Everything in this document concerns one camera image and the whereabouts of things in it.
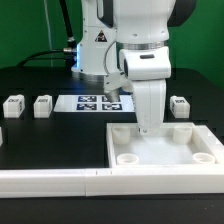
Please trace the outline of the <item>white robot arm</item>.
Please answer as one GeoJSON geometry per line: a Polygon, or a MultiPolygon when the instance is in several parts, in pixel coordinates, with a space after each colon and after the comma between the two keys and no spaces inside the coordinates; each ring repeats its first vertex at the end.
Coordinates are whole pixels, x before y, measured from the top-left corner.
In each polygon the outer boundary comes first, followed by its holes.
{"type": "Polygon", "coordinates": [[[170,27],[192,15],[197,0],[81,0],[83,36],[72,73],[101,81],[111,102],[133,94],[139,129],[162,125],[171,76],[170,27]]]}

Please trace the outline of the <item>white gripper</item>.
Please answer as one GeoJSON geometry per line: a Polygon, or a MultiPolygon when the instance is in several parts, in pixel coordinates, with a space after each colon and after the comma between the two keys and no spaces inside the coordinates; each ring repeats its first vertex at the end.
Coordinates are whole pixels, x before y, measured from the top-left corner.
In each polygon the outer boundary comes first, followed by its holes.
{"type": "Polygon", "coordinates": [[[124,50],[119,52],[123,72],[104,77],[104,94],[110,102],[119,101],[119,89],[132,89],[137,123],[142,133],[159,128],[164,120],[166,79],[171,76],[169,48],[124,50]]]}

